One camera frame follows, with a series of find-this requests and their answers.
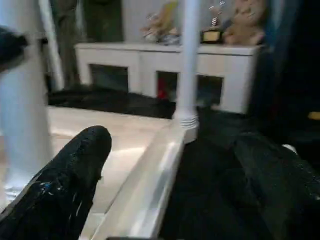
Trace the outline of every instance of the dark floor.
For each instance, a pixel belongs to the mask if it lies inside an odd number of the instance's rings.
[[[100,89],[52,94],[49,103],[167,119],[175,109],[167,101]],[[248,188],[248,173],[233,150],[236,136],[256,131],[260,122],[209,109],[199,109],[199,121],[198,139],[185,146],[160,236],[166,240],[273,239],[261,204]]]

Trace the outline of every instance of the gold trophy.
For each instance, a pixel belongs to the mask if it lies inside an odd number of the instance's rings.
[[[211,26],[206,30],[202,31],[201,42],[203,44],[220,44],[222,42],[222,30],[220,20],[222,14],[221,6],[222,5],[220,2],[220,7],[211,6],[209,8],[210,12],[212,13],[212,21]]]

